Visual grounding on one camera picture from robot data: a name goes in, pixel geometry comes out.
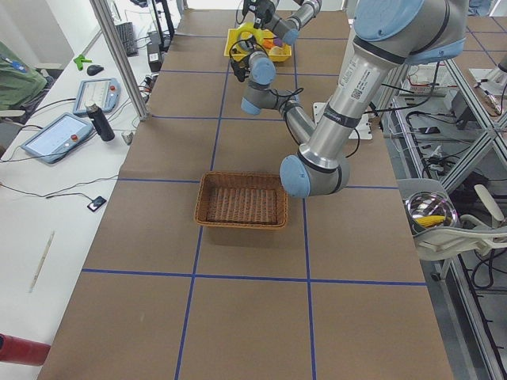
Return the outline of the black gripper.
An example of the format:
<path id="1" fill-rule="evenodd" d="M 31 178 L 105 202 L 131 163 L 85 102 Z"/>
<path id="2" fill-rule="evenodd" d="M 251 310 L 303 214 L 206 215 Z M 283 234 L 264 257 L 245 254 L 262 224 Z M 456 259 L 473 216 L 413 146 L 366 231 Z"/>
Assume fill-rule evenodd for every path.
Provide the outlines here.
<path id="1" fill-rule="evenodd" d="M 267 25 L 276 12 L 276 5 L 270 0 L 258 0 L 253 3 L 253 12 L 255 15 L 254 24 Z"/>
<path id="2" fill-rule="evenodd" d="M 253 53 L 263 52 L 264 48 L 255 39 L 240 39 L 239 50 L 242 52 L 241 61 L 247 62 Z"/>

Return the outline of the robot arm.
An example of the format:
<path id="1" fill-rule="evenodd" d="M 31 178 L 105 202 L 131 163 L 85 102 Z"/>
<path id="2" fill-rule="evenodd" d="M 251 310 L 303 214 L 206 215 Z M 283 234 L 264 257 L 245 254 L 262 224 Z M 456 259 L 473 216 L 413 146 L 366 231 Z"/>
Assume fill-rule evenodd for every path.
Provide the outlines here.
<path id="1" fill-rule="evenodd" d="M 345 187 L 349 166 L 342 153 L 388 72 L 402 64 L 451 59 L 463 51 L 467 1 L 360 1 L 349 35 L 352 54 L 342 63 L 334 94 L 314 122 L 295 94 L 271 88 L 276 69 L 257 48 L 246 57 L 250 70 L 242 110 L 277 110 L 299 149 L 280 166 L 286 193 L 298 198 L 329 195 Z"/>
<path id="2" fill-rule="evenodd" d="M 276 13 L 278 1 L 249 1 L 244 5 L 242 14 L 252 12 L 253 27 L 255 29 L 268 29 L 284 44 L 293 45 L 299 37 L 300 30 L 315 18 L 321 11 L 320 0 L 295 1 L 299 8 L 288 18 L 282 18 Z"/>

